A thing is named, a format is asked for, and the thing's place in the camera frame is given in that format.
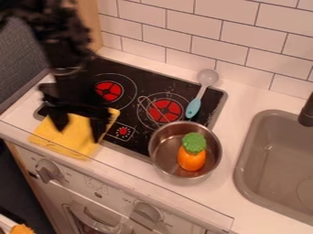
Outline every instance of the metal pot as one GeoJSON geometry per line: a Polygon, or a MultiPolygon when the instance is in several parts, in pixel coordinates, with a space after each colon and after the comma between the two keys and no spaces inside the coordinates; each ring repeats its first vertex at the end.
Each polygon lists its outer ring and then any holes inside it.
{"type": "Polygon", "coordinates": [[[171,122],[156,130],[150,139],[148,151],[158,173],[167,181],[186,185],[206,179],[221,161],[221,143],[207,127],[196,122],[171,122]],[[206,163],[198,171],[190,172],[178,164],[178,149],[187,133],[200,133],[207,141],[206,163]]]}

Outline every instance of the white tile backsplash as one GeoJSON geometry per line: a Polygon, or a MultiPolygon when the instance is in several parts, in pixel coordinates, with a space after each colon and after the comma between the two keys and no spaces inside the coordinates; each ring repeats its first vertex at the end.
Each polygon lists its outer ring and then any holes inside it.
{"type": "Polygon", "coordinates": [[[102,32],[103,45],[108,48],[122,49],[121,37],[110,33],[102,32]]]}
{"type": "Polygon", "coordinates": [[[197,0],[196,14],[252,25],[257,3],[243,0],[197,0]]]}
{"type": "Polygon", "coordinates": [[[193,37],[192,53],[220,59],[238,64],[244,64],[248,48],[220,42],[202,37],[193,37]]]}
{"type": "Polygon", "coordinates": [[[221,35],[223,41],[274,52],[282,50],[285,39],[286,33],[232,22],[224,22],[221,35]]]}
{"type": "Polygon", "coordinates": [[[122,40],[123,51],[155,61],[165,62],[164,48],[125,37],[122,40]]]}
{"type": "Polygon", "coordinates": [[[273,73],[249,69],[222,61],[218,61],[216,70],[223,79],[241,82],[262,89],[268,89],[273,78],[273,73]]]}
{"type": "Polygon", "coordinates": [[[168,11],[167,28],[202,37],[218,39],[221,33],[221,20],[194,16],[177,11],[168,11]]]}
{"type": "Polygon", "coordinates": [[[118,1],[121,18],[158,27],[165,26],[166,23],[165,9],[149,5],[135,4],[124,0],[118,1]]]}
{"type": "Polygon", "coordinates": [[[313,83],[275,75],[271,90],[301,99],[307,99],[313,91],[313,83]]]}
{"type": "Polygon", "coordinates": [[[141,25],[120,18],[100,16],[101,30],[125,37],[141,39],[141,25]]]}
{"type": "Polygon", "coordinates": [[[98,0],[98,12],[108,16],[117,16],[116,0],[98,0]]]}
{"type": "Polygon", "coordinates": [[[259,3],[268,3],[268,4],[274,4],[274,5],[285,5],[285,6],[291,6],[295,7],[297,5],[298,0],[253,0],[255,2],[259,3]]]}
{"type": "Polygon", "coordinates": [[[159,46],[189,51],[190,40],[190,35],[158,27],[144,26],[144,41],[157,44],[159,46]]]}
{"type": "Polygon", "coordinates": [[[312,71],[309,74],[308,80],[313,82],[313,72],[312,71]]]}
{"type": "Polygon", "coordinates": [[[313,90],[313,0],[98,3],[106,47],[185,69],[217,68],[225,79],[289,95],[313,90]],[[293,81],[297,91],[284,91],[293,81]]]}
{"type": "Polygon", "coordinates": [[[313,11],[313,1],[312,0],[300,0],[297,8],[313,11]]]}
{"type": "Polygon", "coordinates": [[[247,66],[306,80],[313,62],[250,49],[247,66]]]}
{"type": "Polygon", "coordinates": [[[155,5],[177,11],[193,12],[194,0],[141,0],[143,4],[155,5]]]}
{"type": "Polygon", "coordinates": [[[313,38],[290,34],[284,54],[313,60],[313,38]]]}
{"type": "Polygon", "coordinates": [[[215,59],[204,58],[167,48],[167,64],[200,71],[202,69],[214,69],[215,59]]]}
{"type": "Polygon", "coordinates": [[[256,25],[313,37],[311,22],[313,12],[261,4],[256,25]]]}

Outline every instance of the blue handle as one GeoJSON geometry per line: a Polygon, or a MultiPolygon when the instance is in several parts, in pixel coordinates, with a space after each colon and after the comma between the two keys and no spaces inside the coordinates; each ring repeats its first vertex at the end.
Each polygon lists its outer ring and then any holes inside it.
{"type": "Polygon", "coordinates": [[[186,109],[186,117],[188,119],[191,119],[193,116],[195,116],[198,113],[200,106],[201,106],[200,99],[192,100],[186,109]]]}

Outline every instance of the toy orange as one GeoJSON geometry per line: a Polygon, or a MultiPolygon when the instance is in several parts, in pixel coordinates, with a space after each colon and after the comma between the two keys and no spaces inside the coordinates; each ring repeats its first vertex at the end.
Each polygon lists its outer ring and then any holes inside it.
{"type": "Polygon", "coordinates": [[[178,164],[187,171],[198,171],[205,164],[207,142],[200,133],[188,133],[178,150],[178,164]]]}
{"type": "Polygon", "coordinates": [[[35,232],[25,226],[25,224],[15,225],[11,231],[10,234],[35,234],[35,232]]]}

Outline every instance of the stovetop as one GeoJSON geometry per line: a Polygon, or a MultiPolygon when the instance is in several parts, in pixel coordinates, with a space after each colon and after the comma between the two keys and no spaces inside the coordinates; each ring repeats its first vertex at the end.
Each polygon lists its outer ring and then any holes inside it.
{"type": "MultiPolygon", "coordinates": [[[[150,136],[158,127],[188,121],[185,110],[200,85],[110,60],[105,60],[103,70],[95,75],[95,91],[108,107],[121,111],[104,141],[148,156],[150,136]]],[[[212,127],[225,99],[224,92],[207,89],[200,111],[191,120],[212,127]]]]}

